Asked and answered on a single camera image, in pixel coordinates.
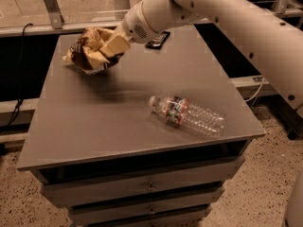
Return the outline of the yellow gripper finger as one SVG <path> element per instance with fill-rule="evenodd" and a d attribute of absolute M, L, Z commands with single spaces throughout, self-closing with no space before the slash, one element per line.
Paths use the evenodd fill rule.
<path fill-rule="evenodd" d="M 109 60 L 102 55 L 102 53 L 97 50 L 85 46 L 83 48 L 84 58 L 85 58 L 85 69 L 86 70 L 101 70 Z"/>
<path fill-rule="evenodd" d="M 121 34 L 112 36 L 101 48 L 100 52 L 107 58 L 123 54 L 131 48 L 128 40 Z"/>

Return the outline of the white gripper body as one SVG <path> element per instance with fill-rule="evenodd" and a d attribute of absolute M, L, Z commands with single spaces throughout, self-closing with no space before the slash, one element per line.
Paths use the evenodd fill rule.
<path fill-rule="evenodd" d="M 145 18 L 142 2 L 125 14 L 123 21 L 116 27 L 115 34 L 120 34 L 128 42 L 139 44 L 147 43 L 158 35 Z"/>

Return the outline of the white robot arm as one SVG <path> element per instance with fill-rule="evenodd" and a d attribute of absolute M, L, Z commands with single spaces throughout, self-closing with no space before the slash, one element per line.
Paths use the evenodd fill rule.
<path fill-rule="evenodd" d="M 125 15 L 101 53 L 112 58 L 161 32 L 201 19 L 213 23 L 303 115 L 303 31 L 247 0 L 141 0 Z"/>

